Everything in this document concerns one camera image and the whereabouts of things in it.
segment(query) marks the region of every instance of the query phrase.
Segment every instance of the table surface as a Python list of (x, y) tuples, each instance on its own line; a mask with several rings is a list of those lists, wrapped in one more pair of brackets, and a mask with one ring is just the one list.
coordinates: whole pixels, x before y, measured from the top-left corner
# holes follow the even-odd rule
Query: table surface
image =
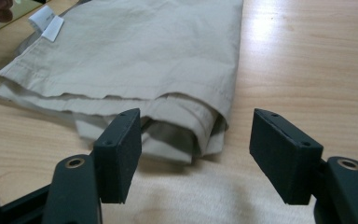
[[(52, 0), (59, 14), (75, 0)], [(0, 30), (0, 69), (32, 33), (27, 18)], [(314, 223), (289, 206), (249, 154), (254, 108), (281, 114), (358, 160), (358, 1), (244, 0), (241, 57), (223, 153), (180, 166), (141, 158), (126, 204), (104, 223)], [(0, 204), (49, 184), (57, 162), (90, 149), (59, 119), (0, 101)]]

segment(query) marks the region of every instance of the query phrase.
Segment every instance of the beige fabric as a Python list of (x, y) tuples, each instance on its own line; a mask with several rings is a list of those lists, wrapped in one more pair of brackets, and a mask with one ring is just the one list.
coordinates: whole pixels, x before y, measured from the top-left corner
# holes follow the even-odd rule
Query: beige fabric
[(0, 71), (0, 97), (63, 117), (95, 140), (139, 107), (143, 151), (191, 162), (220, 152), (239, 58), (241, 0), (93, 0)]

